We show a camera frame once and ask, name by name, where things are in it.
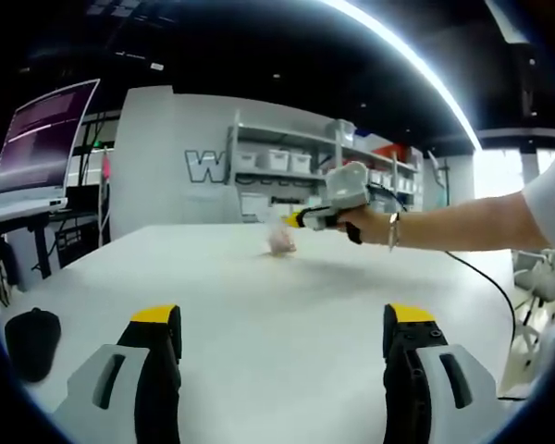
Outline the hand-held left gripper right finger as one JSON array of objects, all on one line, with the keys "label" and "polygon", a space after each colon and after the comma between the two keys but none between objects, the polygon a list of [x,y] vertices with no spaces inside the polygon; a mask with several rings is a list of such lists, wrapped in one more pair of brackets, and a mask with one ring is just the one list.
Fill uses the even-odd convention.
[{"label": "hand-held left gripper right finger", "polygon": [[386,443],[485,443],[504,422],[493,376],[429,312],[386,305],[383,358]]}]

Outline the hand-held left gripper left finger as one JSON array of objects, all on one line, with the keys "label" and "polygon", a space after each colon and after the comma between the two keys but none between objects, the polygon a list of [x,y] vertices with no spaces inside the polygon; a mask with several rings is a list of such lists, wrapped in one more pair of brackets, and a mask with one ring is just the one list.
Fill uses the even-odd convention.
[{"label": "hand-held left gripper left finger", "polygon": [[179,443],[181,355],[179,307],[139,311],[70,376],[56,423],[74,443]]}]

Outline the person's right hand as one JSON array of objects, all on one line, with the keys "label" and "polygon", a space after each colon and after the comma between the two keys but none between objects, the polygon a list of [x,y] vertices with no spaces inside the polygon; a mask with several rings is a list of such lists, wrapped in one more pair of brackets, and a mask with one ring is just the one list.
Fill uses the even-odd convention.
[{"label": "person's right hand", "polygon": [[387,245],[394,248],[399,239],[399,214],[381,214],[363,205],[343,211],[338,217],[338,229],[347,231],[352,227],[355,243]]}]

